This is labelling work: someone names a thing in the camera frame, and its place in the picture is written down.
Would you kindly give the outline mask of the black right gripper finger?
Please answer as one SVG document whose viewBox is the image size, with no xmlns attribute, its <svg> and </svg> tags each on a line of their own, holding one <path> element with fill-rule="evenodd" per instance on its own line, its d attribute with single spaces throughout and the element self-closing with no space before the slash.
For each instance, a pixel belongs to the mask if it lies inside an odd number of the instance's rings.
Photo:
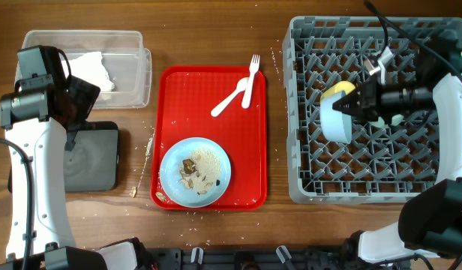
<svg viewBox="0 0 462 270">
<path fill-rule="evenodd" d="M 349 115 L 362 122 L 375 122 L 379 115 L 373 107 L 363 106 L 359 101 L 344 102 L 343 100 L 335 101 L 332 109 L 343 114 Z"/>
<path fill-rule="evenodd" d="M 375 107 L 377 103 L 377 87 L 375 85 L 360 85 L 337 101 L 359 101 L 363 106 Z"/>
</svg>

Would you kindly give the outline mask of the yellow plastic cup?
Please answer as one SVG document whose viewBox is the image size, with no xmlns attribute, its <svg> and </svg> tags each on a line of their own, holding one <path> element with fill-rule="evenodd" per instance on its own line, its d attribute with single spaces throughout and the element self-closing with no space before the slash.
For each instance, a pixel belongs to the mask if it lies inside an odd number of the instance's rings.
<svg viewBox="0 0 462 270">
<path fill-rule="evenodd" d="M 331 88 L 327 89 L 321 94 L 320 100 L 323 101 L 327 97 L 334 95 L 338 92 L 345 92 L 345 95 L 348 95 L 350 92 L 352 92 L 356 86 L 352 84 L 351 82 L 348 81 L 340 81 L 333 85 Z"/>
</svg>

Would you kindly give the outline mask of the light blue bowl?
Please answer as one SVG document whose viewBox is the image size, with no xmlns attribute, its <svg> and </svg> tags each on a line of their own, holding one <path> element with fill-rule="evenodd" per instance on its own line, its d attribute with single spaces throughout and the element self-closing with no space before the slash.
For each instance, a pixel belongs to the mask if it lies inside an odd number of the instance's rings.
<svg viewBox="0 0 462 270">
<path fill-rule="evenodd" d="M 345 91 L 339 91 L 325 97 L 320 103 L 321 129 L 330 142 L 349 144 L 352 140 L 351 116 L 333 109 L 333 104 L 345 96 Z"/>
</svg>

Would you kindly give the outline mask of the white napkin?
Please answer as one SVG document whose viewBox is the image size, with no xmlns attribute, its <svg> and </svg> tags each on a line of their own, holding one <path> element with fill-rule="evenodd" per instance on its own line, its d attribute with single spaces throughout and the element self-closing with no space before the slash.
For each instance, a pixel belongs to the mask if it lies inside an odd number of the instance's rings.
<svg viewBox="0 0 462 270">
<path fill-rule="evenodd" d="M 102 52 L 87 52 L 78 58 L 61 61 L 64 69 L 64 75 L 69 75 L 68 65 L 70 65 L 71 74 L 81 80 L 85 80 L 100 88 L 99 101 L 108 101 L 111 99 L 111 92 L 115 84 L 111 81 L 107 69 L 103 65 Z"/>
</svg>

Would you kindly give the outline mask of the white plastic fork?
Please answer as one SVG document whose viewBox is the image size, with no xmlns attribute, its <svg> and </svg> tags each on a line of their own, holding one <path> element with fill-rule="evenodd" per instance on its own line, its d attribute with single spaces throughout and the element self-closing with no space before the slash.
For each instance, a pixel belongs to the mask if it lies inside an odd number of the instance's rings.
<svg viewBox="0 0 462 270">
<path fill-rule="evenodd" d="M 250 66 L 249 66 L 249 77 L 246 85 L 246 89 L 244 91 L 244 96 L 241 101 L 241 107 L 243 109 L 247 109 L 251 105 L 251 95 L 253 91 L 253 85 L 254 85 L 254 77 L 259 70 L 260 66 L 260 55 L 254 54 L 251 61 L 250 61 Z"/>
</svg>

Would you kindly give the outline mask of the white plastic spoon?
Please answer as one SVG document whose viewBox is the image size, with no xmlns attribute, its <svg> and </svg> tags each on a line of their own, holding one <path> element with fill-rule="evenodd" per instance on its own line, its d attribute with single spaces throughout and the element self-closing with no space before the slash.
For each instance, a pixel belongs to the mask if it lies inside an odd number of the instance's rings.
<svg viewBox="0 0 462 270">
<path fill-rule="evenodd" d="M 211 110 L 212 117 L 218 117 L 233 101 L 233 99 L 241 92 L 244 92 L 248 84 L 248 78 L 244 77 L 240 79 L 235 87 L 235 90 L 222 100 L 215 108 Z"/>
</svg>

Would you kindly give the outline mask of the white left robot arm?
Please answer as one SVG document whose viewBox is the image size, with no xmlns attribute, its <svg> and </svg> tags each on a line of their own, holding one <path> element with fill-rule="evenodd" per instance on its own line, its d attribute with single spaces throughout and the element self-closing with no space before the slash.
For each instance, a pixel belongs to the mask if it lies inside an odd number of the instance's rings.
<svg viewBox="0 0 462 270">
<path fill-rule="evenodd" d="M 0 269 L 159 269 L 138 238 L 79 249 L 68 221 L 64 153 L 68 134 L 86 125 L 100 88 L 72 75 L 54 46 L 17 53 L 23 76 L 0 99 L 11 160 L 12 225 Z"/>
</svg>

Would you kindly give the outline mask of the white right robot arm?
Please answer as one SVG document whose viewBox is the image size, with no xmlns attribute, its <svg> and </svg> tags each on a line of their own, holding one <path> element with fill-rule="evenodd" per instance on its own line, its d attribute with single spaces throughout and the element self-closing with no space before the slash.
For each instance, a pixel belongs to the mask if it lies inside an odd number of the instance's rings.
<svg viewBox="0 0 462 270">
<path fill-rule="evenodd" d="M 439 169 L 435 184 L 405 203 L 392 225 L 362 232 L 358 258 L 389 264 L 412 257 L 462 262 L 462 50 L 454 41 L 436 39 L 421 45 L 415 81 L 386 83 L 386 65 L 394 55 L 384 46 L 365 66 L 367 82 L 332 104 L 333 110 L 366 122 L 434 110 L 439 121 Z"/>
</svg>

